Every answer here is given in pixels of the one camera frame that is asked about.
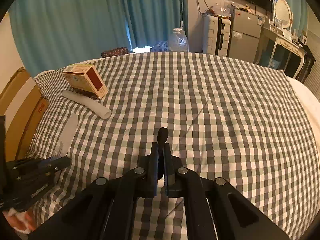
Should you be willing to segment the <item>left hand holding gripper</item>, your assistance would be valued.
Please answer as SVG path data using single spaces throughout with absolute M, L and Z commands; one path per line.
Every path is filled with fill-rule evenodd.
M 3 211 L 3 215 L 17 232 L 29 234 L 37 229 L 32 209 L 25 212 L 17 212 L 11 208 L 9 211 Z

